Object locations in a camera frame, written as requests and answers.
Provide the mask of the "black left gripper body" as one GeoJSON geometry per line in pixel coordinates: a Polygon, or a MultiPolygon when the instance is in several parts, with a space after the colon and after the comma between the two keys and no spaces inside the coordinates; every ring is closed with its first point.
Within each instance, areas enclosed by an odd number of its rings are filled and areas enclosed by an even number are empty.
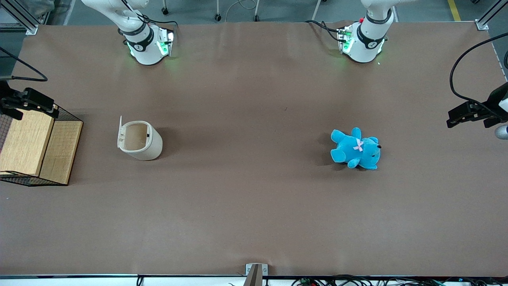
{"type": "Polygon", "coordinates": [[[508,91],[508,83],[504,83],[500,87],[494,89],[487,100],[477,105],[480,106],[480,111],[478,118],[479,120],[484,119],[497,119],[497,120],[506,120],[507,119],[507,111],[502,107],[501,101],[506,99],[508,91]]]}

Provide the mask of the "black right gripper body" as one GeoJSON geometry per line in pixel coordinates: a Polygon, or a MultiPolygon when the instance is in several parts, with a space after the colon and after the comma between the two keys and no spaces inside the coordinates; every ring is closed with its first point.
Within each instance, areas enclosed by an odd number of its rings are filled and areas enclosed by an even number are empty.
{"type": "Polygon", "coordinates": [[[0,107],[1,108],[27,108],[25,103],[26,88],[22,91],[12,89],[7,81],[0,82],[0,107]]]}

